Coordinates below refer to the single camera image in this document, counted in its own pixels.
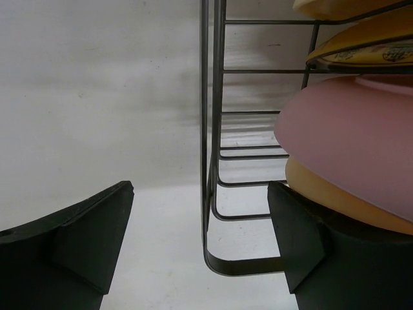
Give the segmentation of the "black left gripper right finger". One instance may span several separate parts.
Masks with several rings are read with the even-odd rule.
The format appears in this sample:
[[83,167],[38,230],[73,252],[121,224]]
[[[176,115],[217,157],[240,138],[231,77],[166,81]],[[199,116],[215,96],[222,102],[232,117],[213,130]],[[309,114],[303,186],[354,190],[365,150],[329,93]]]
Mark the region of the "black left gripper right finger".
[[300,309],[412,309],[412,237],[312,202],[278,181],[268,206]]

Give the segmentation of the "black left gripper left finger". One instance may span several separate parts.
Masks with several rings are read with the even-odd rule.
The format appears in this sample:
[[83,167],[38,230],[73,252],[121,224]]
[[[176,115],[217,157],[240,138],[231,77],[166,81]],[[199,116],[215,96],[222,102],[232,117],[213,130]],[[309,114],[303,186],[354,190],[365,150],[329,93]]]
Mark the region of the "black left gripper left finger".
[[134,188],[119,183],[1,231],[1,309],[99,309],[109,293]]

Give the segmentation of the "yellow plate front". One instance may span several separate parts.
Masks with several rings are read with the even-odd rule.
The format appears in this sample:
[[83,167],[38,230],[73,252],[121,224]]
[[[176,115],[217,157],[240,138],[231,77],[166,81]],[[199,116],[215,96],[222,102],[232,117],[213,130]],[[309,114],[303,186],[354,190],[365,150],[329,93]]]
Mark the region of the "yellow plate front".
[[374,227],[412,235],[412,222],[384,211],[336,187],[290,157],[285,165],[288,186],[326,208]]

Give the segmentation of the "pink plate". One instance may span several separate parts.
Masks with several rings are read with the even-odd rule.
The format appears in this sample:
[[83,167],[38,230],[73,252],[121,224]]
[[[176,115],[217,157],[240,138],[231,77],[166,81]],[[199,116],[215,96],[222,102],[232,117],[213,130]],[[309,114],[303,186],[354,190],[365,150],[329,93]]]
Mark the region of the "pink plate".
[[410,74],[362,74],[310,85],[280,112],[274,135],[313,173],[412,219]]

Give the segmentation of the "black wire dish rack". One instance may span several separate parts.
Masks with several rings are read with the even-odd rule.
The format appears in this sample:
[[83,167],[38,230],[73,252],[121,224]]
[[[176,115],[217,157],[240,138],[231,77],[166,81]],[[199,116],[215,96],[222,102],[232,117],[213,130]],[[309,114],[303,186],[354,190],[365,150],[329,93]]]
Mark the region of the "black wire dish rack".
[[[310,25],[313,28],[310,42],[311,52],[320,44],[328,41],[336,34],[371,18],[402,12],[408,8],[412,11],[411,1],[399,1],[393,5],[386,6],[371,12],[350,17],[338,21],[313,19]],[[209,218],[216,217],[225,222],[239,222],[247,220],[271,220],[270,210],[265,214],[247,214],[236,216],[225,216],[217,209],[217,190],[221,187],[243,188],[243,182],[227,183],[220,177],[219,166],[225,161],[223,152],[225,147],[221,144],[222,119],[227,115],[223,110],[223,82],[226,75],[230,73],[225,68],[225,34],[226,28],[230,25],[242,25],[243,20],[227,18],[227,4],[225,1],[202,1],[201,2],[201,177],[202,177],[202,237],[207,238],[209,228]],[[348,72],[336,72],[331,70],[320,70],[306,67],[300,74],[308,79],[312,75],[323,74],[325,79],[340,78],[344,76],[359,76],[362,74],[410,74],[410,70],[390,70],[390,71],[371,71],[353,69]],[[304,81],[301,90],[307,88],[309,84]],[[281,110],[271,110],[270,114],[276,118]],[[275,159],[280,160],[286,165],[287,160],[292,157],[277,142],[276,148],[279,153]],[[288,186],[286,177],[282,180],[274,180]]]

